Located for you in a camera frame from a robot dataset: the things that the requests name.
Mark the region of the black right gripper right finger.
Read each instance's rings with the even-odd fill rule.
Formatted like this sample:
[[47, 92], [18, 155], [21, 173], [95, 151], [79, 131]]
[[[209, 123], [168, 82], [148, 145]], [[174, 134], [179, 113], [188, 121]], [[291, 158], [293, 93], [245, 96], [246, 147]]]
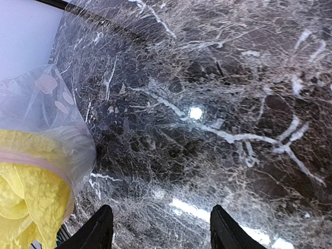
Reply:
[[266, 249], [251, 238], [220, 206], [215, 205], [210, 217], [212, 249]]

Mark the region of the napa cabbage toy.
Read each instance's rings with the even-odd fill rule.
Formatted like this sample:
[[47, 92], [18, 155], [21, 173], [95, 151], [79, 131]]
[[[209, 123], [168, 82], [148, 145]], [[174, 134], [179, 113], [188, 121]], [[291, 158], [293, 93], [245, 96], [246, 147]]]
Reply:
[[60, 142], [1, 130], [1, 248], [55, 248], [71, 188], [49, 169], [67, 165]]

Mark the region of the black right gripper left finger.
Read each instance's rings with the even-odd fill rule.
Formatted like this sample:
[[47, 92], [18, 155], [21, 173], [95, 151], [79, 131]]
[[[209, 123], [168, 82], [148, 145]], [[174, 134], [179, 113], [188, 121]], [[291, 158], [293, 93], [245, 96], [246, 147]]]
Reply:
[[103, 205], [59, 249], [111, 249], [114, 233], [112, 208]]

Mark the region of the clear dotted zip top bag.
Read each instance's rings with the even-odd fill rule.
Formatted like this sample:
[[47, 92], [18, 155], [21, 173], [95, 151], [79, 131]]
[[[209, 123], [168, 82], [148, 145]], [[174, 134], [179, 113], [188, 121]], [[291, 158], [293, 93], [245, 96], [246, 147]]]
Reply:
[[64, 218], [96, 162], [92, 135], [56, 65], [1, 81], [1, 161], [61, 177], [71, 194]]

